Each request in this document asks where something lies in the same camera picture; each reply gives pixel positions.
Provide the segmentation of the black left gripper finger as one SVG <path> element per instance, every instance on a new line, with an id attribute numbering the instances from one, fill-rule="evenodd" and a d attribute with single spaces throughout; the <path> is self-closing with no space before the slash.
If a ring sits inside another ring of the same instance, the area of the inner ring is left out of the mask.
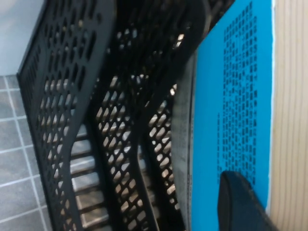
<path id="1" fill-rule="evenodd" d="M 220 231 L 276 231 L 248 180 L 238 172 L 223 171 L 218 192 Z"/>

